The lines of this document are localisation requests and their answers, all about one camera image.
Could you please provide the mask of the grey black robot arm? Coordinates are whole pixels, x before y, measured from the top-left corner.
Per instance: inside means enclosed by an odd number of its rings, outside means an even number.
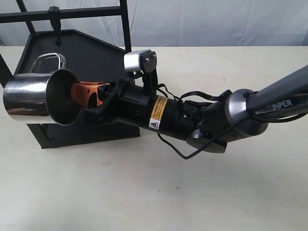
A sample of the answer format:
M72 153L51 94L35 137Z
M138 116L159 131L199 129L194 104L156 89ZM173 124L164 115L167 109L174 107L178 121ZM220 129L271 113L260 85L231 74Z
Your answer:
M119 121L173 137L202 151L223 153L229 142L262 134L270 123L286 123L308 113L308 69L302 67L260 91L227 90L219 96L191 91L160 95L155 67L126 67L118 82L78 82L72 99L94 126Z

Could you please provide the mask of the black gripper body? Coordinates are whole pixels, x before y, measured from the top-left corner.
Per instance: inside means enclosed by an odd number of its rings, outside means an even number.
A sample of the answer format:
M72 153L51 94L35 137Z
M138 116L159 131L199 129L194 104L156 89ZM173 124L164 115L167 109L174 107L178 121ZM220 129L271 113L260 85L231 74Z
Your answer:
M148 88L133 83L133 79L121 78L113 87L99 87L103 103L85 111L85 122L93 126L121 122L160 133L161 119L152 117L158 107L157 87Z

